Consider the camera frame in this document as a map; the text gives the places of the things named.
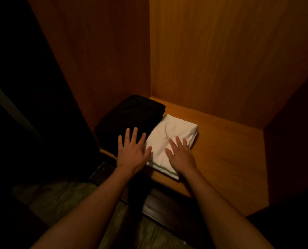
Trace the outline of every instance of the black cloth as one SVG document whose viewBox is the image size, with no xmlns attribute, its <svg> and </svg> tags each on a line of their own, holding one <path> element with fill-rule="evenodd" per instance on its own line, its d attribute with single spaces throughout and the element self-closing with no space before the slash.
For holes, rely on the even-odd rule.
<svg viewBox="0 0 308 249">
<path fill-rule="evenodd" d="M 130 129 L 130 138 L 135 127 L 138 128 L 137 142 L 143 133 L 146 138 L 162 120 L 166 106 L 148 98 L 131 95 L 112 109 L 99 121 L 95 134 L 102 149 L 117 156 L 118 136 L 124 143 L 125 130 Z"/>
</svg>

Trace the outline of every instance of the white towel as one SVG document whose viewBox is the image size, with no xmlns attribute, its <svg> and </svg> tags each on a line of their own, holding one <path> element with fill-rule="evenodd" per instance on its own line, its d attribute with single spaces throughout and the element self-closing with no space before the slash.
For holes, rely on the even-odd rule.
<svg viewBox="0 0 308 249">
<path fill-rule="evenodd" d="M 176 143 L 176 136 L 179 136 L 181 142 L 183 142 L 183 138 L 186 138 L 188 146 L 191 147 L 197 132 L 198 125 L 196 124 L 171 115 L 164 116 L 147 138 L 146 148 L 152 146 L 152 155 L 147 165 L 178 180 L 179 173 L 171 167 L 164 148 L 168 148 L 173 152 L 169 138 Z"/>
</svg>

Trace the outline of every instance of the forearm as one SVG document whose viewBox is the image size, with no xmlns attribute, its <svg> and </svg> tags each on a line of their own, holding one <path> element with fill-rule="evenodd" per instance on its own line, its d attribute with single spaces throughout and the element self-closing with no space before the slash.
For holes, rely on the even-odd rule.
<svg viewBox="0 0 308 249">
<path fill-rule="evenodd" d="M 196 168 L 190 167 L 184 174 L 216 248 L 272 248 L 264 236 Z"/>
<path fill-rule="evenodd" d="M 33 248 L 94 248 L 131 179 L 123 169 L 114 173 L 72 212 L 49 229 Z"/>
</svg>

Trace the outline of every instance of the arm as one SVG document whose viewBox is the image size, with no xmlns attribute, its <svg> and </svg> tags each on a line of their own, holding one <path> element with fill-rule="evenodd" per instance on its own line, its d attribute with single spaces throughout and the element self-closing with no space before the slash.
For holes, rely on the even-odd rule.
<svg viewBox="0 0 308 249">
<path fill-rule="evenodd" d="M 147 163 L 152 147 L 145 154 L 143 133 L 136 144 L 137 128 L 130 141 L 130 129 L 126 130 L 124 146 L 118 137 L 117 168 L 89 197 L 83 200 L 49 229 L 32 248 L 97 248 L 107 223 L 129 180 Z"/>
<path fill-rule="evenodd" d="M 169 139 L 174 154 L 165 152 L 170 164 L 186 178 L 198 201 L 216 248 L 273 248 L 267 239 L 210 185 L 195 166 L 195 159 L 186 139 L 177 145 Z"/>
</svg>

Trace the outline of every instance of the finger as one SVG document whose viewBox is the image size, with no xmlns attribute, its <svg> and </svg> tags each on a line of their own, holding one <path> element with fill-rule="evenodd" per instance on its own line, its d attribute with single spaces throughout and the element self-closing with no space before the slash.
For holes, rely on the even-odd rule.
<svg viewBox="0 0 308 249">
<path fill-rule="evenodd" d="M 177 151 L 177 145 L 171 138 L 169 138 L 169 143 L 171 145 L 171 148 L 173 149 L 173 152 L 175 153 Z"/>
<path fill-rule="evenodd" d="M 140 138 L 140 140 L 139 140 L 139 142 L 138 142 L 138 145 L 140 147 L 142 147 L 144 145 L 144 143 L 145 143 L 145 140 L 146 140 L 146 133 L 143 133 L 141 138 Z"/>
<path fill-rule="evenodd" d="M 127 130 L 125 131 L 124 146 L 125 144 L 129 143 L 130 143 L 130 129 L 127 128 Z"/>
<path fill-rule="evenodd" d="M 177 147 L 179 148 L 183 147 L 183 144 L 181 143 L 181 140 L 179 139 L 178 136 L 176 136 L 176 143 L 177 143 Z"/>
<path fill-rule="evenodd" d="M 166 155 L 168 156 L 169 162 L 171 163 L 171 160 L 174 157 L 173 152 L 171 152 L 171 150 L 168 149 L 168 148 L 165 148 L 164 151 L 165 151 Z"/>
<path fill-rule="evenodd" d="M 121 135 L 118 136 L 117 143 L 118 143 L 118 151 L 120 151 L 123 148 L 123 142 L 122 142 L 122 136 Z"/>
<path fill-rule="evenodd" d="M 138 128 L 134 128 L 133 129 L 133 133 L 132 133 L 132 138 L 131 138 L 131 143 L 135 144 L 137 141 L 137 134 L 138 134 Z"/>
<path fill-rule="evenodd" d="M 183 146 L 185 150 L 189 151 L 189 146 L 188 146 L 188 142 L 186 141 L 186 138 L 183 138 Z"/>
<path fill-rule="evenodd" d="M 145 154 L 144 154 L 144 158 L 145 158 L 145 161 L 146 161 L 146 162 L 148 161 L 149 156 L 151 155 L 151 153 L 152 153 L 152 147 L 149 146 L 149 147 L 146 149 Z"/>
</svg>

